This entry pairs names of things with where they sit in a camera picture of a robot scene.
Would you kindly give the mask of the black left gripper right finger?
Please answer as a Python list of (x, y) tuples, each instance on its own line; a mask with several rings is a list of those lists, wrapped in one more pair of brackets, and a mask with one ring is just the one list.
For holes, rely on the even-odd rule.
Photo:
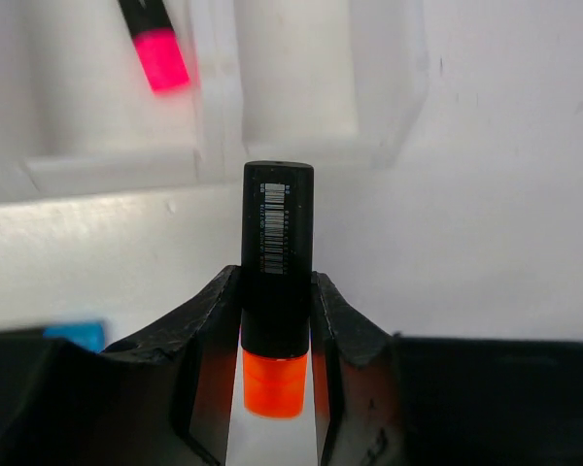
[(322, 465), (583, 465), (583, 342), (389, 334), (311, 285)]

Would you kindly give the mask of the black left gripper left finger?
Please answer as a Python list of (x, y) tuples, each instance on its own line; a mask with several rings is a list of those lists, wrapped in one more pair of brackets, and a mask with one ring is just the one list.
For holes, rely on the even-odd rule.
[(93, 352), (0, 332), (0, 465), (223, 465), (240, 271)]

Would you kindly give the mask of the blue highlighter with black cap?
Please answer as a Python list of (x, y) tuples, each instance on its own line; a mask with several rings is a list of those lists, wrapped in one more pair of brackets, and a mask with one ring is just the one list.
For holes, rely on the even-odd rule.
[(102, 321), (61, 322), (45, 326), (42, 333), (45, 338), (62, 338), (91, 352), (99, 353), (106, 348)]

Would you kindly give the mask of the orange highlighter with black cap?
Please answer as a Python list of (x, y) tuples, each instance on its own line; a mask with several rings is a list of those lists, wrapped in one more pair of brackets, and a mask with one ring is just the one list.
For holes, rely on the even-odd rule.
[(314, 169), (251, 161), (243, 174), (241, 348), (252, 414), (302, 413), (310, 336)]

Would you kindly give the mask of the pink highlighter with black cap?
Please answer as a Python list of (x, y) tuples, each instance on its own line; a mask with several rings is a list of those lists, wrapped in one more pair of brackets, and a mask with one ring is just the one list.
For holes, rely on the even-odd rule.
[(189, 71), (164, 2), (119, 0), (118, 4), (151, 90), (161, 93), (189, 85)]

